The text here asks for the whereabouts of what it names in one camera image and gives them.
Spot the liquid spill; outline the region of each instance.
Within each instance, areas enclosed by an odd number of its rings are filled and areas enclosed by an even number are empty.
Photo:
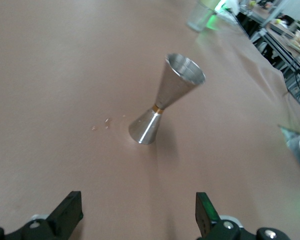
[[[104,127],[105,129],[109,129],[110,128],[110,124],[111,124],[112,119],[110,117],[108,117],[105,121],[104,121]]]

